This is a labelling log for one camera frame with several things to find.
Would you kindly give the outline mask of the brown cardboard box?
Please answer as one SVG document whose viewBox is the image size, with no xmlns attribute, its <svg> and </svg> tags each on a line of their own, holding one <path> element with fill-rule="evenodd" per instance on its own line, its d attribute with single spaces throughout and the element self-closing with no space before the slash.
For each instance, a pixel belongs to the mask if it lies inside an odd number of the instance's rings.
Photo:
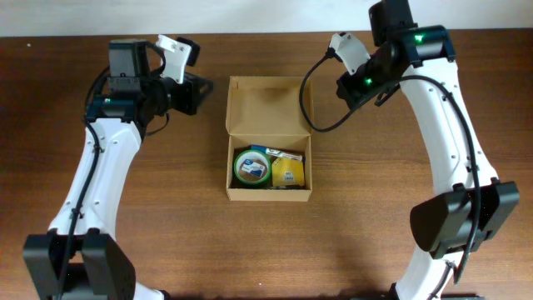
<svg viewBox="0 0 533 300">
<path fill-rule="evenodd" d="M 227 196 L 231 201 L 306 202 L 312 193 L 311 128 L 301 114 L 301 77 L 231 77 L 227 95 Z M 234 173 L 251 145 L 301 154 L 305 185 L 274 188 L 271 180 L 248 187 Z"/>
</svg>

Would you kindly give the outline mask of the blue white whiteboard marker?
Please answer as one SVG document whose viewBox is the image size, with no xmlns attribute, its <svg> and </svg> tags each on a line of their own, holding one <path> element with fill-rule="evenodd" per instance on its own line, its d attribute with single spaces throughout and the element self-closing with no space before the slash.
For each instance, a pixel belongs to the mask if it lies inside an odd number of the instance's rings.
<svg viewBox="0 0 533 300">
<path fill-rule="evenodd" d="M 266 155 L 270 155 L 276 158 L 285 158 L 285 159 L 290 159 L 290 160 L 298 161 L 302 163 L 305 162 L 305 157 L 303 155 L 284 152 L 282 150 L 276 150 L 276 149 L 269 148 L 269 147 L 263 147 L 260 145 L 251 145 L 251 150 L 256 150 L 256 151 L 259 151 L 261 153 L 264 153 Z"/>
</svg>

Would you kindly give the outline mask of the white blue staples box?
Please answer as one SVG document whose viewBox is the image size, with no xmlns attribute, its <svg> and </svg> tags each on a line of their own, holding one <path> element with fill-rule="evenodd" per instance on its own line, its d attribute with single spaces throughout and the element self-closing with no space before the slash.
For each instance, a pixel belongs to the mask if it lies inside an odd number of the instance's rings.
<svg viewBox="0 0 533 300">
<path fill-rule="evenodd" d="M 245 159 L 238 171 L 248 181 L 258 180 L 266 175 L 267 165 L 258 159 Z"/>
</svg>

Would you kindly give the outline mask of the green tape roll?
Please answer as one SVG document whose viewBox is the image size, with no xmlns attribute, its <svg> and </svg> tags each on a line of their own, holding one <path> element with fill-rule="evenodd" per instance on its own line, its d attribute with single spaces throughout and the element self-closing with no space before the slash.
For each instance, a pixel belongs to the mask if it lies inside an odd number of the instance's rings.
<svg viewBox="0 0 533 300">
<path fill-rule="evenodd" d="M 239 174 L 238 169 L 245 159 L 258 159 L 258 160 L 263 161 L 267 167 L 266 175 L 258 180 L 252 180 L 252 181 L 248 181 L 245 177 L 242 177 Z M 270 162 L 270 159 L 267 157 L 267 155 L 264 154 L 263 152 L 259 152 L 259 151 L 251 150 L 251 149 L 246 150 L 244 152 L 241 152 L 235 159 L 233 163 L 233 172 L 237 176 L 237 180 L 247 187 L 256 188 L 256 187 L 265 186 L 268 180 L 271 178 L 271 162 Z"/>
</svg>

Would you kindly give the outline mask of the yellow spiral notepad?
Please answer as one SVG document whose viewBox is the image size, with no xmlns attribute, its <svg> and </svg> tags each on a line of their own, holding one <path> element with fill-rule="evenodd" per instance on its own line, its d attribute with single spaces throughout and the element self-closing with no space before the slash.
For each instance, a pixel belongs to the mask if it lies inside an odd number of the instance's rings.
<svg viewBox="0 0 533 300">
<path fill-rule="evenodd" d="M 272 185 L 275 187 L 306 185 L 304 163 L 300 161 L 278 157 L 271 164 L 271 176 Z"/>
</svg>

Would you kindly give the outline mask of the blue ballpoint pen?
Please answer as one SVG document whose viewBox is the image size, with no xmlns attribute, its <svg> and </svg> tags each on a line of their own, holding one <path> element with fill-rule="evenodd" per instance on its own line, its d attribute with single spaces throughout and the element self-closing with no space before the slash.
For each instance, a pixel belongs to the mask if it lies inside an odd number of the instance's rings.
<svg viewBox="0 0 533 300">
<path fill-rule="evenodd" d="M 300 190 L 301 187 L 297 185 L 291 185 L 291 186 L 276 186 L 276 187 L 266 187 L 266 190 Z"/>
</svg>

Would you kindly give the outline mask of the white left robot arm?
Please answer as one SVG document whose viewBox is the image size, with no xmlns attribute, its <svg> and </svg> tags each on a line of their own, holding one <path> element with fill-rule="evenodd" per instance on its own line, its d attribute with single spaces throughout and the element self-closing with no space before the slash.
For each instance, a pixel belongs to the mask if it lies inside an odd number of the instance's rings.
<svg viewBox="0 0 533 300">
<path fill-rule="evenodd" d="M 184 37 L 118 39 L 85 100 L 85 140 L 67 197 L 44 234 L 31 234 L 22 257 L 41 299 L 166 299 L 140 284 L 116 240 L 128 170 L 149 123 L 171 110 L 193 115 L 213 90 L 187 72 L 200 53 Z"/>
</svg>

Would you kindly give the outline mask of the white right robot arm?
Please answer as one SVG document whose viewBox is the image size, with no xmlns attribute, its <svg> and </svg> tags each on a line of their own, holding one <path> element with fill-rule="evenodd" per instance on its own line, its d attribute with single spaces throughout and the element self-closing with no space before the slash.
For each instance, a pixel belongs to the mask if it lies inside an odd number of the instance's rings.
<svg viewBox="0 0 533 300">
<path fill-rule="evenodd" d="M 447 30 L 417 25 L 406 1 L 380 1 L 369 18 L 374 53 L 347 33 L 331 40 L 346 66 L 336 93 L 351 111 L 368 102 L 382 105 L 396 92 L 411 105 L 430 159 L 434 195 L 411 210 L 416 247 L 389 296 L 438 299 L 448 282 L 460 281 L 470 255 L 496 235 L 520 194 L 513 182 L 498 178 L 476 137 Z"/>
</svg>

